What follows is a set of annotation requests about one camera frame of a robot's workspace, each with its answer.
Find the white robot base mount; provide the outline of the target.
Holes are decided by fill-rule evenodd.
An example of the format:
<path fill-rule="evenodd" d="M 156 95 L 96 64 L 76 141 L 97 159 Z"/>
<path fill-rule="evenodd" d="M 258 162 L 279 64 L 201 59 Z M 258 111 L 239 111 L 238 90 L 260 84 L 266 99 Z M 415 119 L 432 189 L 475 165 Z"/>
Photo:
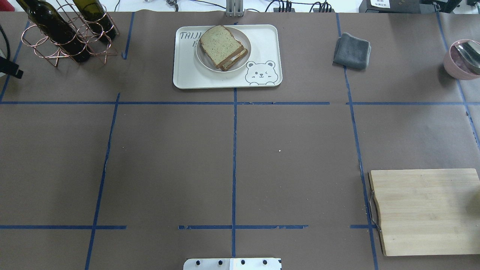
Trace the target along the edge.
<path fill-rule="evenodd" d="M 280 258 L 191 258 L 184 270 L 281 270 Z"/>

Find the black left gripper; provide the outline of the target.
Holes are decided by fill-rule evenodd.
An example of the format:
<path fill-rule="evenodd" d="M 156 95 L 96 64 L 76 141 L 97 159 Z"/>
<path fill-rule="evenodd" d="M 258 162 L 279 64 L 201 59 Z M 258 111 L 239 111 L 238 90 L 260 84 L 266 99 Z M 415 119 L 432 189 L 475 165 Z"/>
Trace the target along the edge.
<path fill-rule="evenodd" d="M 5 57 L 0 57 L 0 73 L 11 75 L 17 79 L 22 79 L 23 71 L 19 69 L 19 65 L 7 60 Z"/>

